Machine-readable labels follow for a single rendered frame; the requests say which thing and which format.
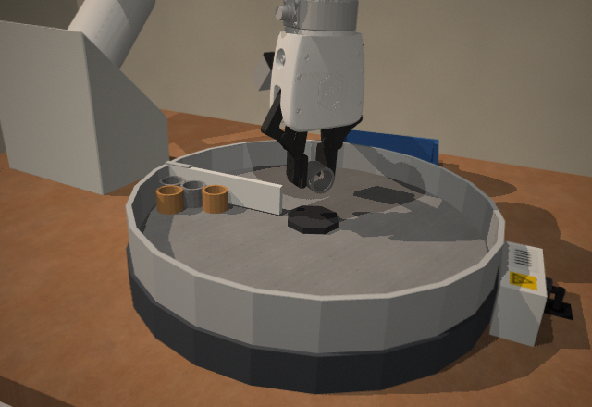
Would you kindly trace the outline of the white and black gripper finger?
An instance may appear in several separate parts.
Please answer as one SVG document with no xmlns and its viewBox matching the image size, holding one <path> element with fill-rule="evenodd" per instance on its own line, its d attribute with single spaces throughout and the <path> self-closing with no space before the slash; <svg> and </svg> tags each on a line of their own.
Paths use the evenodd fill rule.
<svg viewBox="0 0 592 407">
<path fill-rule="evenodd" d="M 297 132 L 287 126 L 285 131 L 279 128 L 283 118 L 280 99 L 281 88 L 265 118 L 261 132 L 277 140 L 287 150 L 288 181 L 303 189 L 307 186 L 308 156 L 304 154 L 304 149 L 308 131 Z"/>
<path fill-rule="evenodd" d="M 362 120 L 363 116 L 356 123 L 348 126 L 321 129 L 322 143 L 318 143 L 316 146 L 315 161 L 329 167 L 335 175 L 338 149 L 342 147 L 343 140 L 350 133 L 351 129 L 357 126 Z"/>
</svg>

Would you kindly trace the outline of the bronze bushing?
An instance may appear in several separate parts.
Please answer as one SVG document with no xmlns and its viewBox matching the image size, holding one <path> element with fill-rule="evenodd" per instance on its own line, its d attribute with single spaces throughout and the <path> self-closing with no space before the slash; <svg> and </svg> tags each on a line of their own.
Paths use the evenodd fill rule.
<svg viewBox="0 0 592 407">
<path fill-rule="evenodd" d="M 157 212 L 174 215 L 184 209 L 183 189 L 176 185 L 167 185 L 156 189 Z"/>
<path fill-rule="evenodd" d="M 228 188 L 209 185 L 202 189 L 203 210 L 209 214 L 220 214 L 228 210 Z"/>
</svg>

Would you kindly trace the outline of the grey metal bushing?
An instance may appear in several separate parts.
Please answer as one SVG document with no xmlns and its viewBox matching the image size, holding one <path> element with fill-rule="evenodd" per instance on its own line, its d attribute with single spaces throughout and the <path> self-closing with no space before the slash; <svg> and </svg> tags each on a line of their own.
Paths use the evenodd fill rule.
<svg viewBox="0 0 592 407">
<path fill-rule="evenodd" d="M 314 178 L 321 171 L 319 179 L 314 182 Z M 318 161 L 308 162 L 307 186 L 315 193 L 325 193 L 330 190 L 335 181 L 334 172 L 327 166 Z"/>
<path fill-rule="evenodd" d="M 167 185 L 176 185 L 180 186 L 181 183 L 185 181 L 185 178 L 179 176 L 168 176 L 161 178 L 159 180 L 160 187 L 167 186 Z"/>
<path fill-rule="evenodd" d="M 205 182 L 200 180 L 188 180 L 181 183 L 180 187 L 183 189 L 184 207 L 203 207 L 202 189 L 206 187 Z"/>
</svg>

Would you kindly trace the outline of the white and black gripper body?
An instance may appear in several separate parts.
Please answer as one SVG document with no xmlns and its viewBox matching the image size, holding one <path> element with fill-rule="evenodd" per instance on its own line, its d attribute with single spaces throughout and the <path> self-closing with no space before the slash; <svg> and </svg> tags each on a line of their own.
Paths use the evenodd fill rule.
<svg viewBox="0 0 592 407">
<path fill-rule="evenodd" d="M 291 130 L 306 132 L 356 123 L 364 105 L 362 34 L 356 29 L 308 31 L 285 26 L 277 39 L 270 108 L 280 88 L 284 120 L 280 123 Z"/>
</svg>

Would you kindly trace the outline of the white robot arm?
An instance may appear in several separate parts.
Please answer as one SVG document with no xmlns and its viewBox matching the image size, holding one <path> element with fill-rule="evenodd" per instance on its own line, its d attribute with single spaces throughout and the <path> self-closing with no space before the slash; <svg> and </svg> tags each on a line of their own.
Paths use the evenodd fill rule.
<svg viewBox="0 0 592 407">
<path fill-rule="evenodd" d="M 354 31 L 359 1 L 283 0 L 276 18 L 286 27 L 308 31 Z M 155 0 L 85 0 L 68 30 L 82 31 L 120 69 Z M 266 52 L 252 79 L 258 91 L 270 90 L 275 52 Z"/>
</svg>

